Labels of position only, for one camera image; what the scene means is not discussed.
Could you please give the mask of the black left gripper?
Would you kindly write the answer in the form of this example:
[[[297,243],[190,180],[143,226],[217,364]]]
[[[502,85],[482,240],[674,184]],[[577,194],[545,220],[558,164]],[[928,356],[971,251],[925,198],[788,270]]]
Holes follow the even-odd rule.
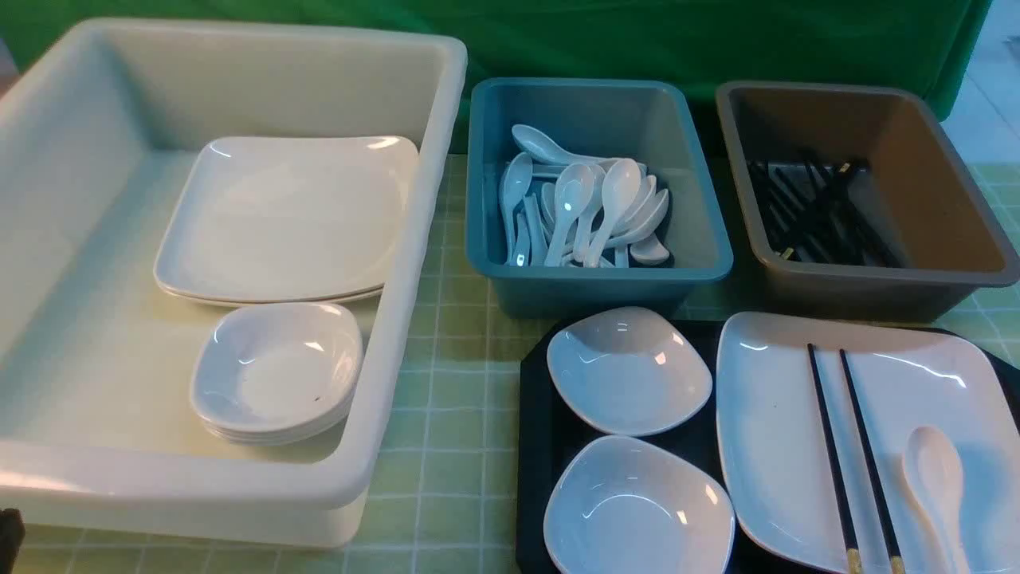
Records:
[[[12,573],[23,539],[26,539],[26,523],[23,523],[22,513],[15,508],[3,509],[0,530],[1,573]]]

